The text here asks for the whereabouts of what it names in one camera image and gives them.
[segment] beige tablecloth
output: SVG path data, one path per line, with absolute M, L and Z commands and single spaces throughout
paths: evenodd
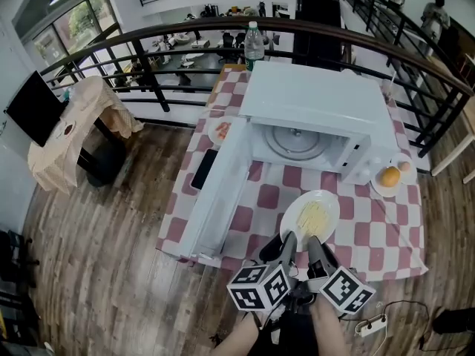
M 31 143 L 28 166 L 36 181 L 46 190 L 58 188 L 69 194 L 77 187 L 76 165 L 84 139 L 96 119 L 100 119 L 112 132 L 129 138 L 143 129 L 100 76 L 91 76 L 74 85 L 71 101 L 61 121 L 43 148 Z M 69 135 L 64 127 L 73 124 Z

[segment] plastic bottle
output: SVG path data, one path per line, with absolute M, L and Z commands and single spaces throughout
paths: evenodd
M 246 57 L 246 69 L 248 75 L 254 68 L 254 63 L 264 59 L 264 42 L 258 23 L 251 21 L 244 40 L 244 56 Z

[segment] smartphone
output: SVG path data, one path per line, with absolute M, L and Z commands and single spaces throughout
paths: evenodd
M 203 160 L 194 175 L 193 180 L 191 181 L 191 186 L 201 190 L 205 184 L 206 178 L 208 176 L 211 167 L 213 166 L 214 159 L 216 158 L 217 151 L 214 149 L 208 149 L 203 157 Z

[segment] monitor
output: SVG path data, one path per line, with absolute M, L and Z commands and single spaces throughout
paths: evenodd
M 56 98 L 35 71 L 10 102 L 6 113 L 36 144 L 43 147 L 64 109 L 65 104 Z

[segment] microwave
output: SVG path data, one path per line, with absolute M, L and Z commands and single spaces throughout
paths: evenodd
M 239 114 L 180 241 L 184 257 L 219 257 L 253 160 L 366 185 L 399 152 L 378 83 L 316 67 L 256 62 Z

